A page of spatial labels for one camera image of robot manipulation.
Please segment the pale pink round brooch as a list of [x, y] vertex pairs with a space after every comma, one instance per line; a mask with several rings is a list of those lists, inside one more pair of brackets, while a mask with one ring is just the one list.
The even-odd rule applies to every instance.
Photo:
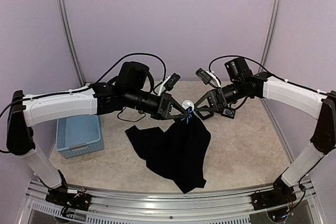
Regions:
[[191, 110], [191, 111], [194, 111], [194, 103], [191, 101], [191, 100], [184, 100], [182, 103], [181, 103], [181, 107], [183, 107], [185, 110]]

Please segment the black garment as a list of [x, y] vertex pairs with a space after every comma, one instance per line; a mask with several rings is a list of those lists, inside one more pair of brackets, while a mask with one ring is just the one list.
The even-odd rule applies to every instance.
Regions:
[[192, 108], [188, 116], [174, 120], [163, 131], [160, 127], [139, 129], [135, 125], [125, 130], [139, 158], [155, 174], [172, 180], [182, 193], [204, 188], [205, 155], [211, 141], [211, 133]]

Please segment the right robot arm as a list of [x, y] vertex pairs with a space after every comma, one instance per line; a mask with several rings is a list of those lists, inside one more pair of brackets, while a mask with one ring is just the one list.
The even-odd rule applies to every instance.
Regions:
[[213, 89], [195, 103], [194, 111], [198, 115], [207, 112], [210, 116], [219, 113], [234, 118], [236, 110], [232, 104], [240, 99], [261, 98], [281, 102], [317, 120], [310, 143], [280, 176], [285, 185], [278, 185], [268, 194], [269, 201], [279, 205], [289, 196], [287, 187], [300, 182], [324, 156], [335, 149], [335, 92], [313, 90], [268, 70], [253, 74], [246, 61], [246, 57], [232, 56], [232, 60], [224, 64], [231, 81], [224, 87], [211, 70], [198, 69], [196, 75]]

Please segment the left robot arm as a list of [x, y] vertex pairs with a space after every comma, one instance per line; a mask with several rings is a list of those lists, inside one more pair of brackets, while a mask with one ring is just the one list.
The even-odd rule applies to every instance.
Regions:
[[15, 91], [5, 107], [7, 119], [7, 153], [21, 157], [53, 197], [66, 206], [73, 193], [33, 140], [32, 127], [48, 121], [81, 115], [104, 115], [124, 108], [149, 114], [156, 120], [186, 118], [188, 112], [170, 94], [143, 91], [150, 77], [148, 66], [139, 62], [123, 63], [119, 74], [108, 82], [96, 82], [87, 87], [42, 95], [24, 95]]

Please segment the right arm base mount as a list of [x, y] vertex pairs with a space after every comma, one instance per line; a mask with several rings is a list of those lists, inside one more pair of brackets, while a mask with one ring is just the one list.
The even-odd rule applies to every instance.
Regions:
[[286, 205], [282, 208], [267, 211], [267, 216], [273, 223], [284, 222], [306, 196], [306, 187], [301, 183], [301, 180], [299, 180], [298, 186], [303, 195], [295, 204], [297, 196], [294, 187], [287, 186], [280, 178], [277, 178], [272, 185], [272, 189], [257, 190], [251, 195], [254, 211]]

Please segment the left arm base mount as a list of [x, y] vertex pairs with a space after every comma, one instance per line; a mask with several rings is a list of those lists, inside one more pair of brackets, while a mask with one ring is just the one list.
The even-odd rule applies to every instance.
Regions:
[[66, 182], [61, 182], [58, 188], [49, 188], [45, 200], [49, 203], [62, 206], [60, 215], [71, 218], [75, 213], [69, 211], [88, 211], [91, 205], [92, 196], [85, 188], [70, 189]]

